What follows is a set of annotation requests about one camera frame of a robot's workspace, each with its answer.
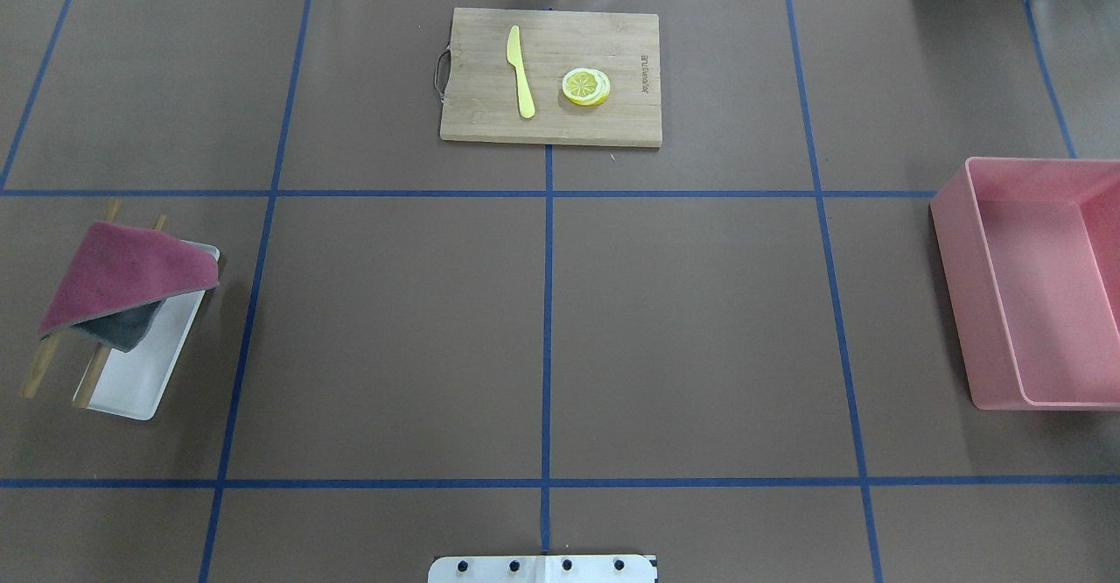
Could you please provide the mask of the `pink and grey cleaning cloth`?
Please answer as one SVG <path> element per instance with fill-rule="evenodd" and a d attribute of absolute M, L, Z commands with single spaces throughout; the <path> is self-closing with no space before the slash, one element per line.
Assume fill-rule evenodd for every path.
<path fill-rule="evenodd" d="M 39 337 L 73 329 L 129 352 L 166 299 L 220 284 L 220 261 L 199 245 L 153 228 L 88 225 L 52 297 Z"/>

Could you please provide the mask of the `lemon slice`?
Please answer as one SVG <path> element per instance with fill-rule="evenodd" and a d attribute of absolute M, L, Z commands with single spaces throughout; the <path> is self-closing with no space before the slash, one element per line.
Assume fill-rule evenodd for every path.
<path fill-rule="evenodd" d="M 603 70 L 578 67 L 564 74 L 561 92 L 578 107 L 596 107 L 612 95 L 612 81 Z"/>

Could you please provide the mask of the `bamboo cutting board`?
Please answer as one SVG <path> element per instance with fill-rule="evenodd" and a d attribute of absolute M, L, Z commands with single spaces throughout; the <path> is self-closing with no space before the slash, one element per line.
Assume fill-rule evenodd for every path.
<path fill-rule="evenodd" d="M 533 119 L 519 116 L 508 28 L 521 53 Z M 456 143 L 656 149 L 662 137 L 660 20 L 656 15 L 531 11 L 459 6 L 439 135 Z M 564 98 L 561 81 L 578 67 L 605 72 L 612 95 L 596 107 Z"/>

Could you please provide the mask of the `yellow plastic knife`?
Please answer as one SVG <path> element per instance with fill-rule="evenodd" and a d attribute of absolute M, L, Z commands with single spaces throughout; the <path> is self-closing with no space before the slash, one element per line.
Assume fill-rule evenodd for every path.
<path fill-rule="evenodd" d="M 536 115 L 536 105 L 535 98 L 533 98 L 531 90 L 529 90 L 528 69 L 525 69 L 524 65 L 521 40 L 520 26 L 512 25 L 508 28 L 505 56 L 507 56 L 507 63 L 514 70 L 517 112 L 521 119 L 533 119 Z"/>

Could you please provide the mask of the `white rectangular tray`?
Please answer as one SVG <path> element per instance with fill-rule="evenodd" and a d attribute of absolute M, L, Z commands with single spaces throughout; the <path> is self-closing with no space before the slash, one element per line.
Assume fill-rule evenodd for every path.
<path fill-rule="evenodd" d="M 110 348 L 96 386 L 88 392 L 75 391 L 73 399 L 87 396 L 88 410 L 152 419 L 203 298 L 204 292 L 196 291 L 166 299 L 136 348 L 129 352 Z"/>

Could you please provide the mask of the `pink plastic bin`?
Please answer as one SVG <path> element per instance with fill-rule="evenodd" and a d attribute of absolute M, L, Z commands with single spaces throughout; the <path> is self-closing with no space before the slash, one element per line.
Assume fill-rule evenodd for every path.
<path fill-rule="evenodd" d="M 972 157 L 928 207 L 976 407 L 1116 411 L 1116 160 Z"/>

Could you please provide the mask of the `white metal base plate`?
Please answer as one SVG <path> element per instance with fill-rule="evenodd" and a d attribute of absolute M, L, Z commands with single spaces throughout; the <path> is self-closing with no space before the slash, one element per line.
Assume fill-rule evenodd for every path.
<path fill-rule="evenodd" d="M 657 582 L 655 556 L 640 554 L 447 556 L 428 582 Z"/>

